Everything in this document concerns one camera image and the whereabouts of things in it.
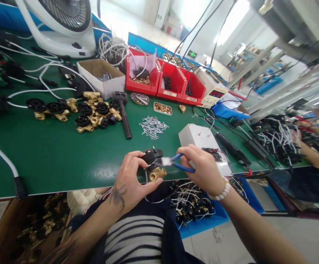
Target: green workbench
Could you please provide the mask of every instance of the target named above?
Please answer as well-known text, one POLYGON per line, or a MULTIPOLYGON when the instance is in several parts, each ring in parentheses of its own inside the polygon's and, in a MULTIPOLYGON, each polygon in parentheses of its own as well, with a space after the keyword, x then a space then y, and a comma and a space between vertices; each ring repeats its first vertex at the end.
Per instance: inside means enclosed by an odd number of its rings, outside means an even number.
MULTIPOLYGON (((6 52, 20 62, 25 70, 36 69, 47 61, 6 52)), ((30 75, 38 77, 40 72, 30 75)), ((58 87, 67 87, 66 80, 60 77, 57 67, 48 69, 44 78, 55 81, 58 87)), ((27 86, 14 82, 13 89, 0 89, 0 94, 10 95, 17 91, 29 90, 27 86)), ((56 91, 62 98, 73 97, 72 91, 56 91)), ((57 99, 50 93, 25 93, 12 99, 18 105, 25 105, 27 99, 40 98, 46 103, 57 99)), ((24 178, 29 194, 43 194, 61 191, 79 190, 112 186, 124 156, 131 151, 145 151, 153 146, 162 149, 167 156, 175 155, 180 147, 178 133, 189 123, 207 127, 207 123, 200 117, 193 117, 191 107, 181 113, 179 103, 168 102, 151 97, 148 106, 139 106, 129 102, 125 106, 133 138, 126 140, 122 122, 109 125, 106 129, 96 128, 94 132, 85 131, 80 134, 76 131, 75 119, 79 113, 72 113, 68 122, 60 122, 55 116, 48 116, 46 120, 37 120, 32 111, 11 107, 7 112, 0 113, 0 149, 16 166, 19 175, 24 178), (164 103, 173 109, 173 115, 168 116, 156 113, 153 102, 164 103), (157 116, 159 121, 169 126, 159 139, 151 140, 142 135, 143 129, 139 126, 147 116, 157 116)), ((252 162, 253 171, 267 170, 268 167, 257 161, 244 147, 242 140, 232 134, 222 124, 216 122, 223 133, 236 147, 240 148, 252 162)), ((242 173, 246 169, 230 157, 230 168, 233 173, 242 173)), ((145 182, 143 170, 139 171, 139 181, 145 182)), ((182 171, 175 168, 168 169, 165 180, 186 178, 182 171)), ((13 176, 8 165, 0 157, 0 198, 13 197, 13 176)))

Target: blue pliers handle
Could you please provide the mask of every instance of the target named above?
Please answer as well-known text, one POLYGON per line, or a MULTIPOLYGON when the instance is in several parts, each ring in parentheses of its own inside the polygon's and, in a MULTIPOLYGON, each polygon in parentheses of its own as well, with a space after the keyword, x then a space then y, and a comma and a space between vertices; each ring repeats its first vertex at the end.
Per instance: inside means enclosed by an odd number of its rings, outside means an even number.
POLYGON ((191 173, 194 173, 195 172, 195 169, 193 168, 188 168, 188 167, 185 167, 179 163, 176 163, 174 161, 176 161, 177 159, 179 159, 181 156, 184 156, 183 154, 179 153, 178 155, 172 157, 171 161, 173 162, 172 165, 178 169, 181 169, 183 171, 186 171, 186 172, 191 172, 191 173))

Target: electric fan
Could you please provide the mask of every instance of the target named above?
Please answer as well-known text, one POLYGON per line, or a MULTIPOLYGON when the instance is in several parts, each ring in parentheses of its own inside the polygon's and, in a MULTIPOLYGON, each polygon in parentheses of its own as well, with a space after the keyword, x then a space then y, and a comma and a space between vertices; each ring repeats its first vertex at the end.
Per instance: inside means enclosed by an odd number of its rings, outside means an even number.
POLYGON ((96 43, 89 0, 16 0, 30 31, 42 49, 72 58, 95 55, 96 43), (39 31, 28 8, 53 31, 39 31))

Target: striped shirt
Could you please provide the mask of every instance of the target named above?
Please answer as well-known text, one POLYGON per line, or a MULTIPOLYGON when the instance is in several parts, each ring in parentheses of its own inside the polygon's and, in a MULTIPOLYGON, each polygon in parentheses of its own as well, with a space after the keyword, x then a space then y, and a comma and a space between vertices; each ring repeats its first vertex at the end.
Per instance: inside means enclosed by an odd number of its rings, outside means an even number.
POLYGON ((106 264, 161 263, 164 219, 132 216, 115 223, 108 231, 106 264))

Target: white beaded bracelet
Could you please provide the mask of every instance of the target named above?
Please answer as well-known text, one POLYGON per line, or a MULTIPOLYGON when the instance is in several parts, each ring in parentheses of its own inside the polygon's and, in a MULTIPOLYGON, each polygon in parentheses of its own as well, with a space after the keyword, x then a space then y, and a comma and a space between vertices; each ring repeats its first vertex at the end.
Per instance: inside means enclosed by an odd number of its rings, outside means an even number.
POLYGON ((225 180, 225 182, 226 182, 226 183, 225 183, 225 189, 224 189, 224 191, 223 191, 220 195, 216 195, 216 196, 207 194, 208 197, 211 198, 212 200, 221 201, 221 200, 223 200, 223 199, 227 196, 227 194, 229 193, 229 190, 230 190, 229 180, 228 180, 226 177, 224 177, 224 176, 223 176, 223 178, 224 178, 224 180, 225 180))

